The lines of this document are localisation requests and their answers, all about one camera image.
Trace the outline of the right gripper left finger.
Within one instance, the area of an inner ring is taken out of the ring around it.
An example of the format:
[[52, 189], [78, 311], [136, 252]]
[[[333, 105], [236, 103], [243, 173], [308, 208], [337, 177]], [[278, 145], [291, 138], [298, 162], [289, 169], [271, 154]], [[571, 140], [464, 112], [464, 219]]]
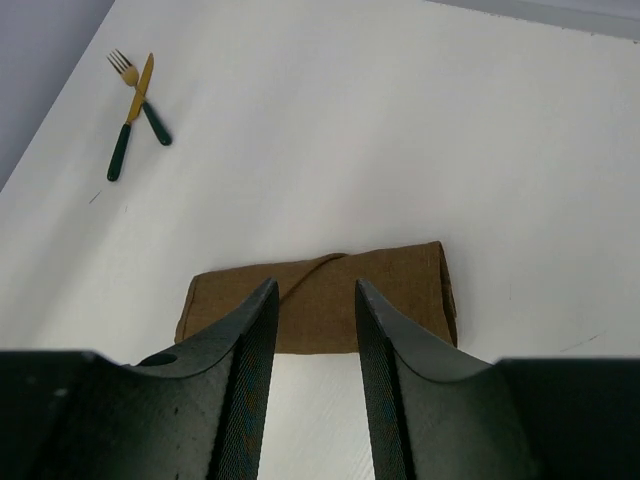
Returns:
[[279, 313], [266, 280], [136, 365], [91, 351], [1, 355], [5, 479], [254, 479]]

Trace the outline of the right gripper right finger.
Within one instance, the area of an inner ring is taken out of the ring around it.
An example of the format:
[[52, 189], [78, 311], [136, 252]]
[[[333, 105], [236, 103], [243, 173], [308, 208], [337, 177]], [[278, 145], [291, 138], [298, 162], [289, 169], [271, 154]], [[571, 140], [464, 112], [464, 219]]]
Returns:
[[355, 287], [379, 479], [635, 479], [635, 358], [481, 361]]

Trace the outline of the brown cloth napkin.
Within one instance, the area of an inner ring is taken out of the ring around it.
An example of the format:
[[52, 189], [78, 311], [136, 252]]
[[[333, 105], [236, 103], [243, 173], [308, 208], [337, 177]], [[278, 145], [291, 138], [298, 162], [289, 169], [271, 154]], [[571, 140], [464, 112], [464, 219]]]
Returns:
[[397, 310], [431, 333], [451, 345], [458, 343], [452, 282], [438, 241], [199, 274], [189, 285], [176, 342], [230, 313], [268, 278], [279, 285], [279, 354], [356, 352], [359, 279], [371, 282]]

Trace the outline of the gold knife green handle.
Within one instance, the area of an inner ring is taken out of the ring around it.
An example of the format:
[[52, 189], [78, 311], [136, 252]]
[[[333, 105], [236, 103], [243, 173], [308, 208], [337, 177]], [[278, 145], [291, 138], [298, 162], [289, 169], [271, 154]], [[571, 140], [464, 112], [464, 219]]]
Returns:
[[133, 63], [118, 49], [109, 53], [108, 60], [125, 84], [135, 90], [126, 121], [121, 127], [107, 170], [107, 180], [116, 182], [120, 177], [124, 164], [132, 124], [138, 118], [142, 105], [146, 100], [146, 92], [154, 69], [154, 55], [152, 53], [148, 55], [142, 73], [139, 73]]

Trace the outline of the gold fork green handle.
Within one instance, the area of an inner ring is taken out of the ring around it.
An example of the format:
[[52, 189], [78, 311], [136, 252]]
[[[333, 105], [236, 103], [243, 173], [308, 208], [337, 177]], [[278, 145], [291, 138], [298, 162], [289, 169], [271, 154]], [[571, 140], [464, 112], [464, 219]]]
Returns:
[[171, 145], [173, 142], [171, 133], [146, 96], [155, 66], [154, 55], [150, 53], [147, 56], [142, 72], [139, 72], [136, 66], [118, 49], [112, 50], [107, 55], [107, 59], [124, 83], [135, 90], [127, 117], [128, 122], [133, 122], [140, 112], [143, 112], [160, 144], [163, 146]]

